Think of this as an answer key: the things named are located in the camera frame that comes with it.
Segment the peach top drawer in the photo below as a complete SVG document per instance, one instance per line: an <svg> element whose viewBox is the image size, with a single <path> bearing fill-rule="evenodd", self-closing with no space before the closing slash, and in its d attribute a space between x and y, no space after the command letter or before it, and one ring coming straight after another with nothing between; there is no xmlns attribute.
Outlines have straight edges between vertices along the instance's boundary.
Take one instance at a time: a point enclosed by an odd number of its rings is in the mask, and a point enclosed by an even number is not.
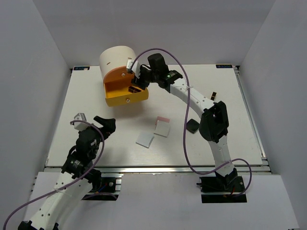
<svg viewBox="0 0 307 230"><path fill-rule="evenodd" d="M125 66L110 70L103 78L104 83L118 81L122 79L133 79L134 74L128 73Z"/></svg>

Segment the yellow drawer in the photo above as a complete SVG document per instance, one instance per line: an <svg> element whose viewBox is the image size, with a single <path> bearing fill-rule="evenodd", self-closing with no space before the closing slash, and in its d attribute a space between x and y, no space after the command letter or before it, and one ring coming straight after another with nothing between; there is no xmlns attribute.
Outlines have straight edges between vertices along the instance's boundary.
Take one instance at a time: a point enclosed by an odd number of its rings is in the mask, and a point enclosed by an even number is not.
<svg viewBox="0 0 307 230"><path fill-rule="evenodd" d="M148 89L142 90L139 93L128 92L128 87L134 86L132 85L131 80L132 79L122 79L104 83L105 101L109 107L136 103L149 98Z"/></svg>

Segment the gold black lipstick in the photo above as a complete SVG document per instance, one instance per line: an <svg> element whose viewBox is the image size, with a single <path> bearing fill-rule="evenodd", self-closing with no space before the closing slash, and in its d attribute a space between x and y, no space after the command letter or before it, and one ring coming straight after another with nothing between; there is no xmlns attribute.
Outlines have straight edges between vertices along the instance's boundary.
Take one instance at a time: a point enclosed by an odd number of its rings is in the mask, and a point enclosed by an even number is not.
<svg viewBox="0 0 307 230"><path fill-rule="evenodd" d="M134 87L134 86L129 86L129 87L128 87L128 92L130 92L130 93L139 93L139 92L141 92L141 91L142 91L141 89L136 88L136 87Z"/></svg>
<svg viewBox="0 0 307 230"><path fill-rule="evenodd" d="M215 100L216 95L217 95L217 93L216 93L216 92L213 92L213 93L212 93L212 95L211 95L211 100L212 100L212 101L214 101L214 100Z"/></svg>

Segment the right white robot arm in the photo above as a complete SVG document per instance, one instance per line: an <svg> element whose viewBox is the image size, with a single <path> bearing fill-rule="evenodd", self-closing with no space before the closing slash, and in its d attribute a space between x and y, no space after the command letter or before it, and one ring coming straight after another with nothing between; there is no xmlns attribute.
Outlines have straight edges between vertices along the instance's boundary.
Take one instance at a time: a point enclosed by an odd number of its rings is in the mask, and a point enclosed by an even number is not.
<svg viewBox="0 0 307 230"><path fill-rule="evenodd" d="M217 187L228 191L237 178L237 170L231 162L227 144L228 114L224 102L214 102L190 86L187 75L170 70L160 53L148 57L149 65L140 65L137 60L128 60L126 69L134 75L131 83L145 90L150 83L181 99L200 118L199 133L208 141L215 163Z"/></svg>

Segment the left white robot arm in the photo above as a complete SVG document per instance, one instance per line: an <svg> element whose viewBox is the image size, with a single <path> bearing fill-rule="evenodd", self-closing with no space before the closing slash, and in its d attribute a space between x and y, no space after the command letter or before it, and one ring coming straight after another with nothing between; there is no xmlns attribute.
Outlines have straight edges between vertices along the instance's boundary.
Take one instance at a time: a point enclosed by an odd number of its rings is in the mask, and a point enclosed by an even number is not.
<svg viewBox="0 0 307 230"><path fill-rule="evenodd" d="M106 185L101 172L94 167L102 156L105 140L115 132L116 120L94 117L97 127L86 119L75 117L71 125L78 138L68 152L53 190L42 196L45 201L39 210L18 226L20 230L58 230L83 198L102 193Z"/></svg>

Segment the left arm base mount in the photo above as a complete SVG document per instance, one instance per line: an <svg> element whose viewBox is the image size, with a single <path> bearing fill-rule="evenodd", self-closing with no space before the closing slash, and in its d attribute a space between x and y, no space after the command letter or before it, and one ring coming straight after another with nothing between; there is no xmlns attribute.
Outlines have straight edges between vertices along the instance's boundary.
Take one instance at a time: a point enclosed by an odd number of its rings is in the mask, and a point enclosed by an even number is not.
<svg viewBox="0 0 307 230"><path fill-rule="evenodd" d="M92 186L88 194L82 200L86 201L116 201L118 190L116 189L117 179L109 176L98 169L92 169L85 177Z"/></svg>

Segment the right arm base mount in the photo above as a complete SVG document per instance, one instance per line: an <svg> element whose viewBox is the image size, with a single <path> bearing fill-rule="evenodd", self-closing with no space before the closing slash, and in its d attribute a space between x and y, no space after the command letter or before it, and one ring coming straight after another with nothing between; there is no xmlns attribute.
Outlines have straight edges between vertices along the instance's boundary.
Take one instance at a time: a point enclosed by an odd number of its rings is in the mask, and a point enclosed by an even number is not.
<svg viewBox="0 0 307 230"><path fill-rule="evenodd" d="M227 186L216 176L204 176L200 177L196 186L201 191L201 202L203 204L247 203L242 176L237 176Z"/></svg>

